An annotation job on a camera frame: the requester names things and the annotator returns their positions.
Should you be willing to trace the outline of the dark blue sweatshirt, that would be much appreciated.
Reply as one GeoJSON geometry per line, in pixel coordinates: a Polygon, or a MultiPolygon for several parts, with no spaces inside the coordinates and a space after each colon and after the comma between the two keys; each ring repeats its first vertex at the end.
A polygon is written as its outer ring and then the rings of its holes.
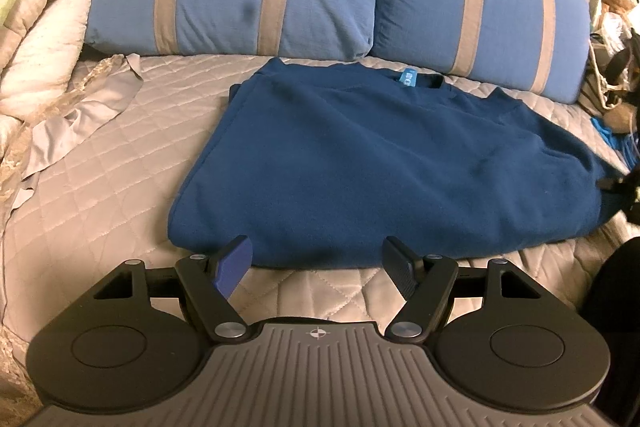
{"type": "Polygon", "coordinates": [[[171,243],[208,253],[244,235],[255,265],[374,268],[384,239],[468,259],[589,234],[622,195],[574,134],[495,89],[438,74],[407,86],[360,64],[271,60],[229,104],[168,216],[171,243]]]}

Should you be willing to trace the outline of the bright blue cloth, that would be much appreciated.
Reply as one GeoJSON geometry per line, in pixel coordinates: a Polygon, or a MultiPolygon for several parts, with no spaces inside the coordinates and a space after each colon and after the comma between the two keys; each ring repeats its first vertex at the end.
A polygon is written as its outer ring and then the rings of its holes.
{"type": "Polygon", "coordinates": [[[614,133],[609,127],[606,127],[604,122],[598,117],[592,117],[591,124],[596,128],[603,141],[608,144],[620,160],[623,161],[624,165],[628,169],[634,167],[632,163],[634,158],[630,156],[627,150],[628,134],[614,133]]]}

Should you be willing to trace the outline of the striped beige bag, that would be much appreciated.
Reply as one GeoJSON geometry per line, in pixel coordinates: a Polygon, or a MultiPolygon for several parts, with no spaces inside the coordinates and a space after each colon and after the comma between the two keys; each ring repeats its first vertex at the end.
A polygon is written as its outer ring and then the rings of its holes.
{"type": "Polygon", "coordinates": [[[590,36],[578,104],[614,132],[630,131],[639,108],[639,34],[634,28],[624,30],[620,40],[600,32],[590,36]]]}

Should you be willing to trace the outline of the quilted grey bed cover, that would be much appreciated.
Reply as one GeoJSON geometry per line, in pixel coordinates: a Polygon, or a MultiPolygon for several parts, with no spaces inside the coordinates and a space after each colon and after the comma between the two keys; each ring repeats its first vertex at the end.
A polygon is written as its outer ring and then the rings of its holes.
{"type": "MultiPolygon", "coordinates": [[[[4,324],[18,358],[24,359],[26,343],[47,321],[127,255],[160,267],[183,254],[166,237],[170,200],[226,108],[229,87],[264,63],[258,57],[142,58],[146,79],[134,101],[43,171],[34,198],[13,213],[4,236],[4,324]]],[[[577,105],[526,92],[509,94],[622,165],[577,105]]],[[[614,246],[638,232],[620,216],[586,239],[506,257],[574,307],[614,246]]],[[[231,302],[247,320],[309,315],[343,322],[374,320],[382,329],[399,310],[401,298],[381,270],[251,269],[231,302]]],[[[402,419],[393,403],[373,413],[373,419],[364,419],[364,413],[372,411],[359,413],[356,405],[340,398],[335,405],[346,409],[332,416],[320,398],[305,403],[302,391],[312,386],[303,382],[295,397],[294,390],[283,389],[281,398],[267,398],[263,409],[258,398],[262,403],[265,397],[247,389],[255,412],[262,412],[256,421],[252,414],[234,416],[232,410],[222,410],[223,405],[239,404],[240,395],[216,398],[217,389],[205,386],[204,395],[198,394],[202,404],[186,400],[176,411],[160,411],[160,419],[151,422],[138,413],[101,419],[48,407],[24,426],[196,426],[196,420],[212,426],[608,426],[608,418],[592,407],[527,417],[465,405],[467,397],[446,390],[443,381],[429,386],[423,401],[419,393],[416,419],[402,419]]]]}

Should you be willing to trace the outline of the grey satin sheet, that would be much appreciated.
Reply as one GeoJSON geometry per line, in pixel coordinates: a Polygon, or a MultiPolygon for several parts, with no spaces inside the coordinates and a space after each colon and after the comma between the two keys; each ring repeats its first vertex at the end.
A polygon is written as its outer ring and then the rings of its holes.
{"type": "Polygon", "coordinates": [[[32,130],[28,161],[11,196],[12,210],[35,193],[40,172],[67,156],[96,130],[121,114],[143,84],[138,54],[114,55],[78,83],[63,101],[32,130]]]}

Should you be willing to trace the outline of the blue striped pillow right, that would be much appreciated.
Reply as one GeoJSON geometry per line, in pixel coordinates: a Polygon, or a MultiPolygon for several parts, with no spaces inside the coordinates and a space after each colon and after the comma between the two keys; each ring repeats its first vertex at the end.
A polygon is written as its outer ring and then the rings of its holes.
{"type": "Polygon", "coordinates": [[[573,104],[589,36],[587,0],[376,0],[371,53],[573,104]]]}

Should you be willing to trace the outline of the white puffy duvet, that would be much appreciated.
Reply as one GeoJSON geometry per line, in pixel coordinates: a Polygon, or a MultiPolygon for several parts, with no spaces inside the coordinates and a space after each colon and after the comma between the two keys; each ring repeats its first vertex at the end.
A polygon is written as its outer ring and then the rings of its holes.
{"type": "Polygon", "coordinates": [[[16,0],[1,25],[1,150],[66,92],[91,0],[16,0]]]}

